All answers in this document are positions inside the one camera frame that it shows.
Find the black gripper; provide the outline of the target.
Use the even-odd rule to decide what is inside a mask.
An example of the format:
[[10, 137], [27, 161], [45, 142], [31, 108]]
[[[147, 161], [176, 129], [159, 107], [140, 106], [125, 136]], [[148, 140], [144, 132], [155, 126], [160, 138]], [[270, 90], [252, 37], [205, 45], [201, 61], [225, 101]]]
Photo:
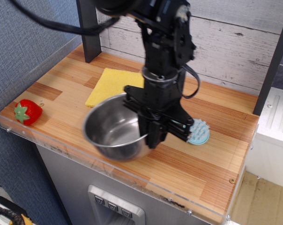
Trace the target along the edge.
[[180, 100], [195, 95], [183, 94], [186, 73], [195, 75], [190, 67], [181, 67], [168, 76], [159, 77], [144, 67], [144, 88], [124, 87], [124, 106], [137, 113], [140, 135], [147, 135], [146, 144], [150, 149], [155, 149], [175, 129], [172, 120], [188, 125], [184, 133], [189, 132], [192, 117], [183, 109]]

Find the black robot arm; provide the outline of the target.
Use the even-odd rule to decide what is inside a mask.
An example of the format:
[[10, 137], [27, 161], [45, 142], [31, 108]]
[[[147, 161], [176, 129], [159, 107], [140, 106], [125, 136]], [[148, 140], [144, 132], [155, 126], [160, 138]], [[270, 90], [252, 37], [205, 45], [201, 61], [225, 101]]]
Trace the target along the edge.
[[195, 45], [190, 35], [189, 3], [185, 0], [96, 0], [110, 17], [130, 16], [141, 28], [145, 48], [143, 88], [126, 86], [124, 105], [138, 114], [139, 130], [154, 149], [168, 133], [186, 141], [194, 121], [182, 108], [188, 62]]

